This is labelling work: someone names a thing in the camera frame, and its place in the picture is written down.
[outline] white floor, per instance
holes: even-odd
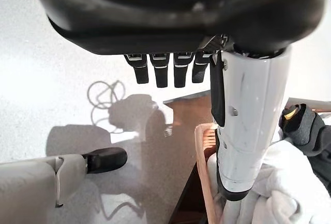
[[[158,89],[150,66],[150,83],[137,85],[122,56],[93,55],[60,37],[38,0],[0,0],[0,8],[0,162],[124,147],[128,164],[89,175],[49,223],[167,223],[194,164],[194,125],[183,121],[169,135],[173,112],[162,101],[207,90],[208,80],[193,85],[189,69],[187,87],[175,89],[170,65],[169,87]],[[327,10],[319,28],[294,44],[291,97],[331,100],[330,1]],[[125,100],[93,112],[104,131],[92,125],[87,90],[118,80],[114,91]],[[93,102],[110,101],[110,91],[97,98],[104,89],[91,89]]]

